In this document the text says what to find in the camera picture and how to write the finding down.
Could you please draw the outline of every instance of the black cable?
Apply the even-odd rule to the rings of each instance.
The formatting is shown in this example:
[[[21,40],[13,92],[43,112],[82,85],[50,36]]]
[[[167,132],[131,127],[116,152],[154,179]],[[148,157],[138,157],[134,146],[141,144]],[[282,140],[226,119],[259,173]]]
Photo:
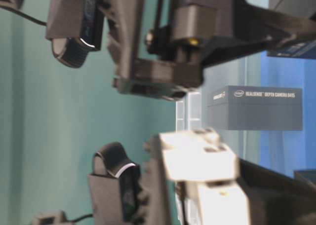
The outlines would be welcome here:
[[[87,218],[92,218],[93,217],[93,214],[86,214],[86,215],[83,215],[77,219],[73,219],[73,220],[68,220],[69,222],[71,223],[77,223],[77,222],[80,222],[81,220],[84,220],[84,219],[87,219]]]
[[[0,5],[0,8],[8,10],[8,11],[10,11],[12,13],[15,13],[15,14],[17,14],[17,15],[19,15],[19,16],[21,16],[21,17],[33,22],[33,23],[36,23],[38,25],[42,25],[42,26],[46,26],[47,25],[45,22],[43,22],[41,20],[38,20],[36,18],[33,18],[32,16],[27,15],[27,14],[25,14],[25,13],[19,11],[19,10],[16,10],[16,9],[13,9],[13,8],[9,8],[9,7],[6,7],[6,6],[1,6],[1,5]]]

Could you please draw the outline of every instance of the product box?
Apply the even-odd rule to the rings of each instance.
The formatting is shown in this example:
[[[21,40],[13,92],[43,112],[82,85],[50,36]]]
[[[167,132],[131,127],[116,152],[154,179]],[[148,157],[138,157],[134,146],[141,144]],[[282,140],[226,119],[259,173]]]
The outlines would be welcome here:
[[[269,9],[295,17],[316,20],[316,0],[269,0]],[[280,50],[270,51],[268,55],[316,59],[316,41],[310,40]]]
[[[226,86],[207,96],[215,129],[302,130],[302,89]]]

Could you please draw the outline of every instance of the teal wall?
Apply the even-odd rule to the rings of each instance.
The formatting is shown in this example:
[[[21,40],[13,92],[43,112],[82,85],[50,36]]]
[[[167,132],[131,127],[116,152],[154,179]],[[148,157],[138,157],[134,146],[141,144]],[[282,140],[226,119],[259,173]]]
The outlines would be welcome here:
[[[26,0],[23,11],[46,20],[48,6],[49,0]],[[39,212],[60,209],[69,218],[90,213],[93,153],[120,141],[141,163],[143,142],[175,129],[175,104],[111,87],[106,32],[103,50],[74,70],[53,58],[44,27],[4,10],[0,19],[0,223],[26,225]]]

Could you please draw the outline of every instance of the bolt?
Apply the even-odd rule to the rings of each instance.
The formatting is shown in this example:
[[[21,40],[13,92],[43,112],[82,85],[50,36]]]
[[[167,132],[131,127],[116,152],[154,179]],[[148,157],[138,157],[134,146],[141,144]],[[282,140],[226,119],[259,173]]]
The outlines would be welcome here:
[[[145,44],[147,46],[150,46],[154,41],[154,32],[153,30],[150,30],[147,34],[146,34],[146,39],[145,39]]]

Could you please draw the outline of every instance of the intel logo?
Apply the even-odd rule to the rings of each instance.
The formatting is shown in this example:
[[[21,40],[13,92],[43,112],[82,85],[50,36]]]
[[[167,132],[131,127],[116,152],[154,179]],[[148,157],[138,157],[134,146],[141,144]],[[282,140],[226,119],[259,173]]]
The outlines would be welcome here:
[[[244,94],[245,92],[243,90],[237,90],[235,91],[234,96],[239,98],[242,97]]]

